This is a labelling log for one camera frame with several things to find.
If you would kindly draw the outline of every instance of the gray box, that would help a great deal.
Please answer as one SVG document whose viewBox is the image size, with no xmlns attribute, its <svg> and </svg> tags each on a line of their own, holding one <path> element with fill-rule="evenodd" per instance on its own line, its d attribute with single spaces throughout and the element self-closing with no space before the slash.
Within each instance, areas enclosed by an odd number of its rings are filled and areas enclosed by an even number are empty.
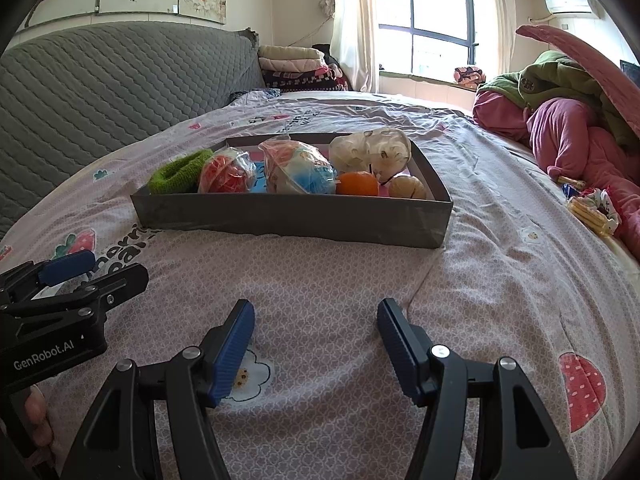
<svg viewBox="0 0 640 480">
<path fill-rule="evenodd" d="M 347 134 L 291 134 L 291 139 L 328 145 Z M 229 137 L 212 146 L 248 149 L 273 135 Z M 430 200 L 347 195 L 269 193 L 150 194 L 146 186 L 131 195 L 145 228 L 208 229 L 236 234 L 309 236 L 342 242 L 435 249 L 442 245 L 453 204 L 420 149 L 412 142 L 409 172 Z"/>
</svg>

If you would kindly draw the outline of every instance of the green jacket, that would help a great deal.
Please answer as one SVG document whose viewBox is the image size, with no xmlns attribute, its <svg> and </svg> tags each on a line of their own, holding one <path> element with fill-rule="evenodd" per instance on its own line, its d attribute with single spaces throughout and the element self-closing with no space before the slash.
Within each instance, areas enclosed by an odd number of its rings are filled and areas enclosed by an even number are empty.
<svg viewBox="0 0 640 480">
<path fill-rule="evenodd" d="M 499 92 L 520 108 L 533 111 L 555 97 L 576 99 L 596 110 L 619 146 L 626 150 L 640 150 L 640 139 L 598 82 L 561 52 L 547 50 L 521 72 L 500 75 L 478 88 L 478 91 L 483 90 Z"/>
</svg>

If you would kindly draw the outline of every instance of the green hair scrunchie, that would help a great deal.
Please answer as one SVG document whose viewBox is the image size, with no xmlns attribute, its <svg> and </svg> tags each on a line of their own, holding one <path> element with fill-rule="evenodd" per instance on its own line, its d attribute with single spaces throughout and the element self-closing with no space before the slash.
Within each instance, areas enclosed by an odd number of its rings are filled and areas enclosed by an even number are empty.
<svg viewBox="0 0 640 480">
<path fill-rule="evenodd" d="M 151 194 L 186 193 L 198 183 L 204 163 L 213 156 L 212 150 L 200 150 L 159 168 L 146 187 Z"/>
</svg>

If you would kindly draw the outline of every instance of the human hand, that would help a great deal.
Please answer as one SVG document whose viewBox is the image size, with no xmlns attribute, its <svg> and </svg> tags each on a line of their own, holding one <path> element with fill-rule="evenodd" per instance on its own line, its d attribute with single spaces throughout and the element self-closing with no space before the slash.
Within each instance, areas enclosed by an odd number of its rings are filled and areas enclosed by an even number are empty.
<svg viewBox="0 0 640 480">
<path fill-rule="evenodd" d="M 24 401 L 24 410 L 31 424 L 36 426 L 31 434 L 33 443 L 47 447 L 53 441 L 53 431 L 47 420 L 47 403 L 37 386 L 31 387 L 31 395 Z"/>
</svg>

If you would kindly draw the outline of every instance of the bed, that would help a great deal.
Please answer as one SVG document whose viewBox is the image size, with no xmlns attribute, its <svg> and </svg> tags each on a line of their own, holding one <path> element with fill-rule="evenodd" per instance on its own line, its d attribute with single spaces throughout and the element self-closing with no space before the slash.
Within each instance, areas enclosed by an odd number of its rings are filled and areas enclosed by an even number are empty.
<svg viewBox="0 0 640 480">
<path fill-rule="evenodd" d="M 257 90 L 201 111 L 96 157 L 0 242 L 0 272 L 81 248 L 97 255 L 91 277 L 135 262 L 149 270 L 146 293 L 110 313 L 108 351 L 40 384 L 58 466 L 118 359 L 165 360 L 247 298 L 257 311 L 242 365 L 248 378 L 210 413 L 232 477 L 402 478 L 423 414 L 402 396 L 375 328 L 376 305 L 390 296 L 464 358 L 514 356 L 578 478 L 606 475 L 640 422 L 640 269 L 566 210 L 530 152 L 460 111 L 398 96 Z M 222 137 L 379 126 L 404 130 L 452 196 L 438 250 L 159 232 L 138 224 L 130 202 L 155 168 Z M 162 466 L 173 480 L 166 411 L 157 408 Z M 475 449 L 478 406 L 469 411 L 460 479 L 470 478 Z"/>
</svg>

